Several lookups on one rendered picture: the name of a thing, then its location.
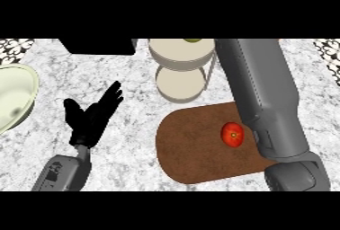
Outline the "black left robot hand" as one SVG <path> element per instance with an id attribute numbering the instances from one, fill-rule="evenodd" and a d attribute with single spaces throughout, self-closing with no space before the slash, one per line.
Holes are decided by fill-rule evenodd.
<path id="1" fill-rule="evenodd" d="M 70 98 L 63 100 L 64 121 L 72 128 L 69 144 L 91 148 L 101 137 L 110 116 L 122 102 L 121 83 L 115 81 L 97 102 L 85 110 Z"/>

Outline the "brown wooden cutting board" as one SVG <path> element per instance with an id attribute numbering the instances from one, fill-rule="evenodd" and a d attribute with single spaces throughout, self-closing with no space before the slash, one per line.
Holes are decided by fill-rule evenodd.
<path id="1" fill-rule="evenodd" d="M 237 147 L 221 140 L 227 122 L 234 122 L 243 130 Z M 257 152 L 254 135 L 242 125 L 233 102 L 172 111 L 159 124 L 155 147 L 166 176 L 184 184 L 260 173 L 274 164 Z"/>

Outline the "cream tiered basket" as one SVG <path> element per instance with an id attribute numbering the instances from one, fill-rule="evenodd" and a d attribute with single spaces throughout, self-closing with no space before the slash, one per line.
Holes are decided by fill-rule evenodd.
<path id="1" fill-rule="evenodd" d="M 206 88 L 215 64 L 215 43 L 202 39 L 149 39 L 150 56 L 158 63 L 155 84 L 161 96 L 174 103 L 192 102 Z"/>

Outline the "pale green bowl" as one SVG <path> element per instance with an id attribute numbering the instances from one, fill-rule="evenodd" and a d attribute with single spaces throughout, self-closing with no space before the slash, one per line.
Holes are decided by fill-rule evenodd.
<path id="1" fill-rule="evenodd" d="M 27 118 L 38 92 L 38 74 L 22 64 L 0 66 L 0 135 Z"/>

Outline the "black appliance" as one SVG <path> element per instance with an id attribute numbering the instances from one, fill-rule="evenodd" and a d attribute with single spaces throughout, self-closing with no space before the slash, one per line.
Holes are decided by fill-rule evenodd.
<path id="1" fill-rule="evenodd" d="M 79 55 L 121 55 L 135 53 L 137 39 L 60 39 L 64 49 Z"/>

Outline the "red round fruit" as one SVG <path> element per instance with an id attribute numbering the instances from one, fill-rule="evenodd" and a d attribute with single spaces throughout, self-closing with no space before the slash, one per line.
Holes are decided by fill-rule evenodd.
<path id="1" fill-rule="evenodd" d="M 227 122 L 220 130 L 220 137 L 229 147 L 239 147 L 243 141 L 242 126 L 234 122 Z"/>

